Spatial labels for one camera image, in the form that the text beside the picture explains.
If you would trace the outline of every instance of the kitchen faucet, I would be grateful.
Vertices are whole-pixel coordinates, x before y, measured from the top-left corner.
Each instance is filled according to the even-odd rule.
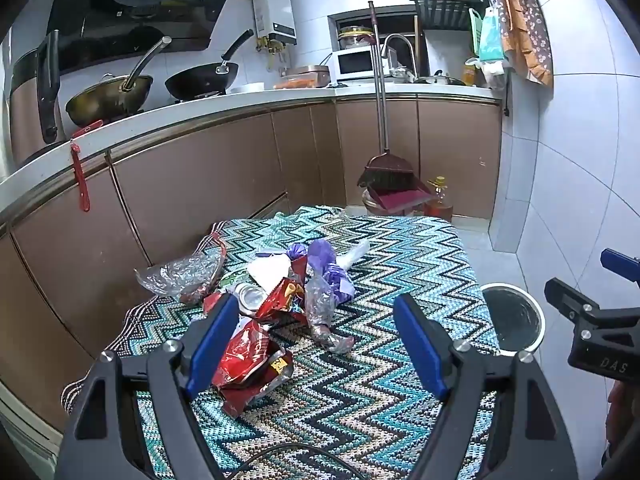
[[[389,43],[389,40],[391,40],[393,38],[399,38],[400,40],[403,40],[409,46],[409,52],[411,52],[411,63],[414,66],[414,76],[416,78],[419,77],[418,69],[417,69],[417,67],[415,65],[414,46],[411,44],[411,41],[409,41],[404,35],[402,35],[402,34],[389,34],[385,38],[385,43],[382,45],[382,52],[381,52],[382,57],[384,57],[386,59],[386,57],[388,55],[387,45]]]

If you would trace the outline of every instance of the brown cabinet door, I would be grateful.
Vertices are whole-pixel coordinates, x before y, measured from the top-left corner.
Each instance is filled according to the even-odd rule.
[[[490,219],[500,159],[500,107],[418,102],[421,180],[442,175],[453,214]]]
[[[270,114],[170,140],[115,170],[155,264],[190,254],[213,222],[248,218],[285,191]]]
[[[338,102],[338,130],[347,205],[362,205],[358,179],[370,159],[380,154],[375,101]]]
[[[134,269],[146,260],[108,170],[87,179],[91,211],[78,186],[62,192],[14,229],[25,261],[53,310],[96,357],[119,333],[127,310],[150,297]]]
[[[0,381],[62,432],[62,389],[93,360],[42,299],[8,235],[0,238],[0,290]]]
[[[289,206],[319,205],[322,198],[318,154],[308,107],[274,112],[273,129]]]
[[[409,161],[414,173],[420,174],[418,149],[418,108],[415,100],[387,101],[389,150]]]
[[[324,204],[344,207],[347,199],[344,194],[344,170],[335,105],[313,105],[310,110]]]
[[[413,100],[388,100],[386,110],[389,149],[394,155],[408,160],[418,175],[420,151],[416,103]],[[358,179],[371,158],[382,152],[376,102],[338,103],[337,111],[347,204],[362,205]]]

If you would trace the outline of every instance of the microwave oven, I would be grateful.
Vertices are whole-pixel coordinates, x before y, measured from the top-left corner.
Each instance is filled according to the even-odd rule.
[[[382,69],[386,77],[391,76],[390,70],[398,68],[398,54],[392,48],[387,48],[388,56],[382,59]],[[338,50],[332,55],[329,66],[332,81],[353,79],[373,79],[373,62],[370,46],[359,46]]]

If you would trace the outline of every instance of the range hood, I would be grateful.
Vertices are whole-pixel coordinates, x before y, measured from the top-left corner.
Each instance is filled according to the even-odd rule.
[[[53,0],[60,70],[138,56],[162,36],[167,52],[204,50],[226,0]]]

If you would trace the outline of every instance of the orange patterned cloth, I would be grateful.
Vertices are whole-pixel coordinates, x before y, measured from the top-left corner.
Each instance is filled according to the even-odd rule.
[[[538,0],[496,0],[502,47],[522,77],[553,86],[549,34]]]

